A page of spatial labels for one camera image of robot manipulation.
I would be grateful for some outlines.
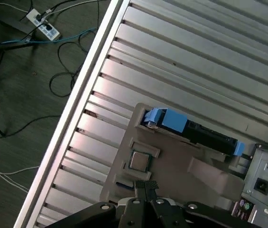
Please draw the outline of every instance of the wire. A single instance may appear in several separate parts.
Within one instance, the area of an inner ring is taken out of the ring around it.
[[[84,35],[87,35],[87,34],[90,33],[90,32],[92,32],[93,34],[95,34],[93,31],[89,31],[89,32],[85,33]],[[71,72],[71,71],[66,67],[66,65],[63,63],[63,61],[61,60],[61,56],[60,56],[61,48],[62,48],[64,45],[66,45],[66,44],[73,44],[73,45],[76,45],[76,46],[77,46],[83,53],[87,54],[88,51],[85,50],[85,49],[83,48],[83,46],[81,45],[81,43],[80,43],[80,41],[81,41],[81,40],[80,40],[81,37],[82,37],[82,35],[80,35],[79,38],[78,38],[78,43],[79,43],[79,44],[77,44],[77,43],[75,43],[75,42],[65,42],[65,43],[61,44],[61,45],[59,46],[58,50],[57,50],[57,55],[58,55],[59,62],[61,63],[61,65],[62,65],[63,68],[65,69],[65,72],[60,72],[60,73],[57,73],[57,74],[53,75],[53,76],[51,77],[51,79],[49,80],[49,84],[48,84],[48,87],[49,87],[50,92],[51,92],[53,95],[57,96],[57,97],[63,98],[63,97],[67,97],[67,96],[70,95],[70,93],[71,93],[71,91],[72,91],[72,89],[73,89],[73,87],[74,87],[74,84],[75,84],[75,82],[76,82],[76,80],[77,80],[78,74],[80,73],[80,70],[81,70],[81,68],[82,68],[82,66],[83,66],[83,63],[82,63],[82,64],[77,68],[77,70],[76,70],[75,72]],[[57,79],[58,77],[64,76],[64,75],[67,75],[67,76],[70,76],[70,77],[71,77],[71,83],[70,83],[71,91],[70,91],[69,93],[67,93],[67,94],[58,94],[57,92],[55,92],[55,91],[53,90],[53,88],[52,88],[52,84],[53,84],[53,82],[54,82],[55,79]]]
[[[83,2],[79,2],[79,3],[76,3],[74,5],[71,5],[71,6],[68,6],[68,7],[65,7],[63,9],[60,9],[60,10],[56,10],[56,11],[53,11],[49,14],[46,14],[45,16],[43,16],[44,19],[46,19],[48,16],[54,14],[54,13],[58,13],[58,12],[62,12],[62,11],[65,11],[65,10],[68,10],[70,8],[73,8],[75,6],[79,6],[79,5],[82,5],[82,4],[86,4],[86,3],[91,3],[91,2],[99,2],[99,1],[103,1],[103,0],[89,0],[89,1],[83,1]]]
[[[7,3],[0,2],[0,5],[9,6],[9,7],[12,7],[12,8],[14,8],[14,9],[16,9],[16,10],[21,11],[21,12],[28,13],[28,11],[26,11],[26,10],[19,9],[18,7],[15,7],[15,6],[10,5],[10,4],[7,4]]]
[[[5,136],[0,136],[0,139],[2,138],[8,138],[8,137],[11,137],[11,136],[14,136],[18,133],[20,133],[21,131],[23,131],[26,127],[28,127],[31,123],[35,122],[35,121],[38,121],[38,120],[42,120],[42,119],[46,119],[46,118],[57,118],[57,117],[60,117],[60,115],[47,115],[47,116],[43,116],[43,117],[39,117],[39,118],[36,118],[30,122],[28,122],[24,127],[20,128],[19,130],[13,132],[13,133],[10,133],[10,134],[7,134]]]
[[[34,170],[34,169],[37,169],[37,168],[39,168],[39,166],[29,167],[29,168],[25,168],[25,169],[15,171],[15,172],[0,172],[0,175],[13,175],[13,174],[17,174],[17,173],[20,173],[20,172],[23,172],[23,171],[26,171],[26,170]]]
[[[21,185],[21,184],[15,182],[15,181],[14,181],[12,178],[10,178],[9,176],[1,175],[1,174],[0,174],[0,177],[1,177],[1,176],[4,176],[5,178],[9,179],[11,182],[13,182],[14,184],[17,184],[19,187],[21,187],[21,188],[23,188],[23,189],[25,189],[25,190],[28,190],[28,188],[26,188],[26,187],[24,187],[23,185]]]
[[[97,31],[99,29],[99,21],[100,21],[100,5],[99,5],[99,0],[97,0]]]
[[[78,35],[75,35],[75,36],[71,36],[71,37],[68,37],[68,38],[64,38],[64,39],[59,39],[59,40],[53,40],[53,41],[27,41],[28,43],[34,43],[34,44],[48,44],[48,43],[58,43],[58,42],[62,42],[62,41],[67,41],[67,40],[70,40],[70,39],[74,39],[76,37],[79,37],[80,35],[83,35],[89,31],[94,31],[96,30],[97,28],[90,28],[86,31],[83,31],[82,33],[78,34]],[[8,41],[4,41],[4,42],[1,42],[0,45],[2,44],[9,44],[9,43],[18,43],[18,42],[22,42],[23,40],[8,40]]]
[[[24,192],[28,193],[27,190],[21,188],[21,187],[20,187],[19,185],[17,185],[17,184],[14,184],[14,183],[10,182],[9,180],[7,180],[7,179],[6,179],[5,177],[3,177],[2,175],[0,175],[0,177],[1,177],[2,179],[4,179],[7,183],[11,184],[12,186],[15,186],[16,188],[20,189],[21,191],[24,191]]]
[[[30,0],[30,6],[29,6],[29,10],[28,12],[19,20],[19,21],[22,21],[30,12],[31,10],[34,8],[34,3],[33,3],[33,0]]]
[[[28,37],[31,33],[35,32],[38,28],[40,28],[40,27],[43,26],[43,25],[47,25],[47,23],[39,24],[37,27],[35,27],[33,30],[31,30],[28,34],[26,34],[26,36],[24,36],[24,37],[21,39],[21,41],[24,40],[26,37]]]
[[[65,4],[65,3],[68,3],[68,2],[71,2],[71,1],[77,1],[77,0],[67,0],[67,1],[62,1],[62,2],[60,2],[60,3],[56,4],[56,5],[54,5],[54,6],[51,7],[50,9],[51,9],[51,10],[55,10],[55,9],[57,9],[58,6],[61,6],[62,4]]]

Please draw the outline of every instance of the blue plastic tab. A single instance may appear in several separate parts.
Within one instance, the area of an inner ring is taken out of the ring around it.
[[[159,108],[153,108],[151,111],[145,114],[144,122],[154,122],[157,124],[160,116],[162,114],[162,110]]]
[[[185,115],[179,114],[174,110],[167,109],[162,121],[162,125],[182,133],[186,122],[187,117]]]
[[[237,141],[236,148],[235,148],[235,151],[234,151],[234,155],[236,155],[236,156],[242,156],[243,151],[244,151],[244,146],[245,145],[244,145],[243,142]]]

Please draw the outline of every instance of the ribbed metal panel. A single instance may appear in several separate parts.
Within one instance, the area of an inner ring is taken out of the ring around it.
[[[131,3],[124,1],[88,81],[85,108],[76,110],[83,114],[48,180],[53,185],[43,189],[37,224],[99,200],[139,102],[237,138],[246,155],[268,143],[268,0]],[[244,173],[247,165],[242,158],[234,170]]]

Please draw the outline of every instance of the port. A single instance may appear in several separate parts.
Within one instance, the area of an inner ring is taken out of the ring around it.
[[[261,192],[264,195],[268,194],[268,181],[261,179],[261,178],[257,178],[254,189],[256,191]]]

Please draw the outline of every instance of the blue drive bracket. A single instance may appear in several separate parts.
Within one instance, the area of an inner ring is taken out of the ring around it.
[[[161,114],[162,114],[162,109],[153,108],[151,111],[147,112],[144,115],[143,122],[147,122],[147,123],[153,122],[153,123],[157,124]]]
[[[193,143],[199,143],[226,155],[242,156],[245,144],[237,139],[228,137],[194,121],[188,120],[185,114],[172,109],[153,108],[143,118],[143,124],[152,128],[152,125],[182,136]]]
[[[244,151],[244,143],[240,142],[240,141],[237,141],[236,148],[235,148],[235,151],[234,151],[234,155],[235,156],[242,156],[243,151]]]
[[[187,117],[185,115],[177,113],[174,110],[167,109],[161,124],[165,127],[182,133],[186,122]]]

